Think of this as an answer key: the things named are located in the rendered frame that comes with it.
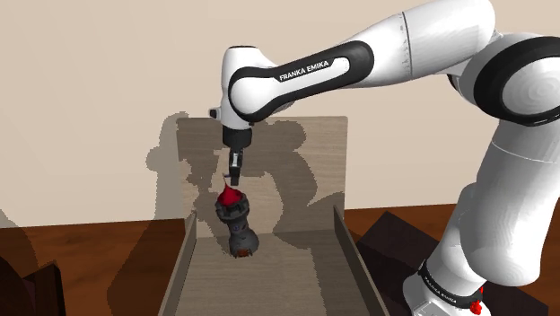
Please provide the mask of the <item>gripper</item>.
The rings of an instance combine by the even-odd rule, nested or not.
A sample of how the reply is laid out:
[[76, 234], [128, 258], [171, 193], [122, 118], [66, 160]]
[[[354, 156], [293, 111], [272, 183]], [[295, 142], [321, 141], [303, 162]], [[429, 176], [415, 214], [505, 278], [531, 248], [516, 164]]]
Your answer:
[[251, 145], [252, 129], [233, 129], [223, 126], [223, 144], [230, 148], [228, 177], [232, 186], [238, 186], [241, 176], [243, 149]]

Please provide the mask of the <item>grey and red rocket toy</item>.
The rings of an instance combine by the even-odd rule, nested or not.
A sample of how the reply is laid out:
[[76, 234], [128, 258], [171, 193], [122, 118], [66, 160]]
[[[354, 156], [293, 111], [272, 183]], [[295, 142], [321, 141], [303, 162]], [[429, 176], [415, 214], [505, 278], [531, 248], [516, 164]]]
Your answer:
[[235, 258], [252, 256], [258, 249], [259, 240], [249, 227], [249, 201], [243, 192], [228, 184], [228, 178], [228, 175], [223, 175], [224, 188], [216, 199], [215, 212], [228, 227], [231, 255]]

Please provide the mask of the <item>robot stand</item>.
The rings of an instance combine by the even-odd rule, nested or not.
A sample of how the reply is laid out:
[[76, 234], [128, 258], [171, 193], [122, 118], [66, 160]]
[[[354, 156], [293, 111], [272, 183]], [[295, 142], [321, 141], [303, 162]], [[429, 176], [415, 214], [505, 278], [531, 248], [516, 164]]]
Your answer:
[[[390, 212], [384, 213], [357, 242], [390, 316], [412, 316], [402, 284], [437, 244], [437, 240]], [[548, 316], [548, 307], [541, 301], [518, 288], [490, 282], [484, 286], [484, 303], [492, 316]]]

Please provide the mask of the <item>light wooden bed frame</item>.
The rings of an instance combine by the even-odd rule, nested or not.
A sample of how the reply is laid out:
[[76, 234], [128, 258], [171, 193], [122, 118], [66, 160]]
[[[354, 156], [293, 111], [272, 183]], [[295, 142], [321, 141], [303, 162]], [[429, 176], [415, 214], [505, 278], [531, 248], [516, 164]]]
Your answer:
[[236, 259], [214, 211], [221, 125], [179, 118], [174, 135], [185, 237], [158, 316], [389, 316], [344, 222], [347, 120], [258, 124], [240, 188], [258, 250]]

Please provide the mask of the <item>dark brown furniture piece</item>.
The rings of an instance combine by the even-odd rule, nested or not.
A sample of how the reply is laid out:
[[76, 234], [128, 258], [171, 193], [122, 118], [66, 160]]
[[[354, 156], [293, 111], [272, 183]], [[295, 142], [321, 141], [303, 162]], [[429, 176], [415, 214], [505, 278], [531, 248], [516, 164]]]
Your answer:
[[66, 316], [61, 272], [55, 261], [25, 277], [0, 257], [0, 316]]

